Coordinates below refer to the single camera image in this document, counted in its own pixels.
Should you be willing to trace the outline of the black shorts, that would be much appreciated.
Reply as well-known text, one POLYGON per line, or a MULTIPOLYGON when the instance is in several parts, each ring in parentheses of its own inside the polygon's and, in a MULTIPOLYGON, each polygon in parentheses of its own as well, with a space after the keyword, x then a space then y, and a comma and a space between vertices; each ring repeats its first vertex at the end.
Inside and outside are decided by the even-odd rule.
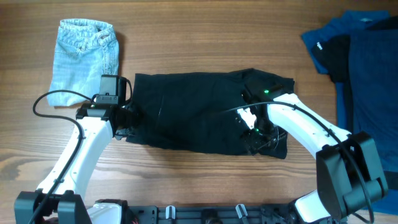
POLYGON ((246 105, 242 92, 247 84, 294 90, 293 79, 254 68, 228 73, 138 73, 132 99, 143 117, 126 140, 162 149, 249 155, 242 141, 249 128, 235 111, 246 105))

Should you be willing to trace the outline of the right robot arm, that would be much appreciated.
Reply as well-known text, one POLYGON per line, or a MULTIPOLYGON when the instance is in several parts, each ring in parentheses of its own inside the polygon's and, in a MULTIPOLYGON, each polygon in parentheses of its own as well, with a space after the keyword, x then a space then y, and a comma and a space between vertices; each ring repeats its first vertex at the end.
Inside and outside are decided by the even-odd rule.
POLYGON ((368 133, 352 134, 329 123, 280 85, 247 84, 242 97, 247 105, 236 113, 249 128, 244 139, 250 151, 281 157, 279 143, 290 134, 315 158, 317 189, 288 204, 282 216, 287 223, 340 222, 387 195, 376 143, 368 133))

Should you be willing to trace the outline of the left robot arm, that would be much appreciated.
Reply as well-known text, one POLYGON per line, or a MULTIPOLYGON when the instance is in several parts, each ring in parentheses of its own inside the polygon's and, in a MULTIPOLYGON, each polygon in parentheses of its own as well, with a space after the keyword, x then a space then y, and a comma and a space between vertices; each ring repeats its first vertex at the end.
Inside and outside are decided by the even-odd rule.
POLYGON ((35 191, 22 191, 16 198, 17 223, 138 223, 125 200, 99 200, 91 208, 83 202, 103 150, 112 138, 125 137, 120 130, 139 122, 139 109, 126 98, 131 90, 128 79, 102 75, 99 93, 71 120, 74 133, 50 174, 35 191))

